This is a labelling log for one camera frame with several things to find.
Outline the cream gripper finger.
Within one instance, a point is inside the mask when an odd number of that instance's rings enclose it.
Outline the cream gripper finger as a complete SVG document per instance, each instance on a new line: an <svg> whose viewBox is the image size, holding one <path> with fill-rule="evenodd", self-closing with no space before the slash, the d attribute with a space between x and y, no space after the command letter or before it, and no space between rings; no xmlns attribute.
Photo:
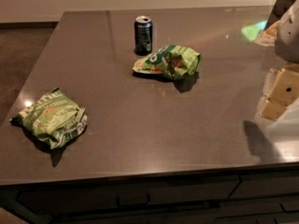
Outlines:
<svg viewBox="0 0 299 224"><path fill-rule="evenodd" d="M268 95L270 91L272 90L276 77L278 74L278 70L276 68L271 68L265 78L264 84L263 84L263 94Z"/></svg>
<svg viewBox="0 0 299 224"><path fill-rule="evenodd" d="M277 102L272 102L270 99L262 97L258 103L257 112L265 119L277 120L287 107Z"/></svg>

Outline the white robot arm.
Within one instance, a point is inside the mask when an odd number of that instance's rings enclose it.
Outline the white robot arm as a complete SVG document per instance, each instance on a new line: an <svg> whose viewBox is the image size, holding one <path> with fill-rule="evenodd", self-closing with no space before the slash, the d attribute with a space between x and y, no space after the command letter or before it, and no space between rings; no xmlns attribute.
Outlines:
<svg viewBox="0 0 299 224"><path fill-rule="evenodd" d="M269 70L257 108L260 116L278 120L299 98L299 1L260 33L255 43L274 47L276 55L287 62Z"/></svg>

